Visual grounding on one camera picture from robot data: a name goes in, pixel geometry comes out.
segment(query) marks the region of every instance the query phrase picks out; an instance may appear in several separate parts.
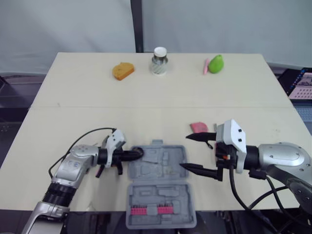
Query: white curtain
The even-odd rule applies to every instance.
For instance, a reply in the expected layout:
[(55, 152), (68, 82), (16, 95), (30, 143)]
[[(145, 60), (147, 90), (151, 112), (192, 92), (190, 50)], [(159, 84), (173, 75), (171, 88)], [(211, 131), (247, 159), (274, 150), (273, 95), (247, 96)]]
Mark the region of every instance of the white curtain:
[(260, 53), (312, 66), (312, 0), (142, 0), (144, 50)]
[(46, 74), (57, 52), (135, 52), (130, 0), (0, 0), (0, 74)]

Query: green fruit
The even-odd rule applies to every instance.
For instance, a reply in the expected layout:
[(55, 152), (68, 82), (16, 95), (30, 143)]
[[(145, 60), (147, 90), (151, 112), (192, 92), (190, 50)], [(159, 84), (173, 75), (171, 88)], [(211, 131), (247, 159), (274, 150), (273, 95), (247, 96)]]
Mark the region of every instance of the green fruit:
[(222, 70), (224, 66), (222, 55), (217, 55), (216, 57), (211, 60), (211, 62), (208, 65), (209, 71), (211, 73), (218, 73)]

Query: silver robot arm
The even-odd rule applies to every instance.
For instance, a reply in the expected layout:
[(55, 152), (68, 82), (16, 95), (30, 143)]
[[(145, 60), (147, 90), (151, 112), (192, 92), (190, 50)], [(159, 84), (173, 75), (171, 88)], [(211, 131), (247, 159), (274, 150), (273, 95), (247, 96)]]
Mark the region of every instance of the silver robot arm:
[(59, 233), (69, 213), (73, 196), (88, 169), (98, 164), (105, 165), (106, 168), (119, 163), (121, 166), (121, 161), (135, 160), (142, 156), (141, 152), (122, 151), (123, 144), (124, 135), (120, 130), (115, 130), (105, 139), (105, 148), (90, 145), (73, 147), (55, 172), (47, 192), (31, 213), (22, 234), (47, 233), (47, 227), (51, 225), (53, 228), (50, 233)]
[(259, 169), (285, 184), (300, 206), (312, 214), (311, 157), (300, 146), (280, 142), (259, 145)]
[(191, 163), (181, 164), (185, 169), (219, 181), (222, 181), (223, 169), (230, 167), (234, 167), (237, 173), (250, 170), (249, 175), (253, 178), (265, 179), (269, 175), (285, 184), (302, 209), (312, 214), (311, 157), (300, 146), (283, 142), (248, 146), (245, 132), (233, 119), (218, 125), (216, 133), (195, 133), (187, 138), (206, 143), (216, 141), (217, 170)]

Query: sponge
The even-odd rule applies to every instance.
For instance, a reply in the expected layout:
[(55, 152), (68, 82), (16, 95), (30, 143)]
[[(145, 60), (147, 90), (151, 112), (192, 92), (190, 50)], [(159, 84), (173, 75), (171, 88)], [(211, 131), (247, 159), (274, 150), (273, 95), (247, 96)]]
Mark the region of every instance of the sponge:
[(118, 80), (123, 80), (132, 72), (135, 71), (133, 64), (129, 62), (121, 62), (119, 65), (113, 68), (113, 75)]

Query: gray toolbox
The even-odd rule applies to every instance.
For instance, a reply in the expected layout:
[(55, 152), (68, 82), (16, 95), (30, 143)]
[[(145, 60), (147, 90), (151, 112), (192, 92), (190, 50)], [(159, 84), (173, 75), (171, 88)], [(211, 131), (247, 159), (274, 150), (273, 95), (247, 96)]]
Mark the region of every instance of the gray toolbox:
[(195, 227), (191, 188), (184, 180), (188, 172), (180, 166), (186, 163), (184, 146), (153, 140), (151, 145), (134, 147), (142, 148), (144, 156), (128, 166), (134, 182), (128, 188), (127, 228)]

